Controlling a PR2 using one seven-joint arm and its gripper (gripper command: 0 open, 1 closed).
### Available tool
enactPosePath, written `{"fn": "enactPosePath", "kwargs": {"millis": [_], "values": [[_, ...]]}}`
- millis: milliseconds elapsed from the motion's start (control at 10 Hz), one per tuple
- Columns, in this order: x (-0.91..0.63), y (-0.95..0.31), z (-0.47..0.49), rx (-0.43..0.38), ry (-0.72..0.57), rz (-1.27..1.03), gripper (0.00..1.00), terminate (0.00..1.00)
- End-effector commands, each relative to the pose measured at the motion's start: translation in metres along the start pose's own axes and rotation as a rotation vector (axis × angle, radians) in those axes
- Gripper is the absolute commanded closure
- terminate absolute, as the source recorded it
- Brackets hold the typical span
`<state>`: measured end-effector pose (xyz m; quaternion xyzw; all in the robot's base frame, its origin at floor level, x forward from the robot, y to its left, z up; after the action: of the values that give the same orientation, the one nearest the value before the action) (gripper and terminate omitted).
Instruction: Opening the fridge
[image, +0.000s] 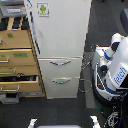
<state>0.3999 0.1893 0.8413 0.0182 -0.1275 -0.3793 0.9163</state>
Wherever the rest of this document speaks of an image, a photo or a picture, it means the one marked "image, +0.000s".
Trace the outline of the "white robot base edge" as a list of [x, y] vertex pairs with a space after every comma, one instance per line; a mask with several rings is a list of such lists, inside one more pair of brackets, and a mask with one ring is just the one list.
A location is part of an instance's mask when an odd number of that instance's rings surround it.
[[[90, 118], [92, 119], [93, 122], [93, 126], [91, 128], [101, 128], [97, 116], [90, 116]], [[37, 118], [32, 118], [27, 128], [36, 128], [35, 123], [37, 120], [38, 120]], [[82, 128], [82, 126], [72, 125], [72, 124], [60, 124], [60, 125], [41, 125], [38, 126], [37, 128]]]

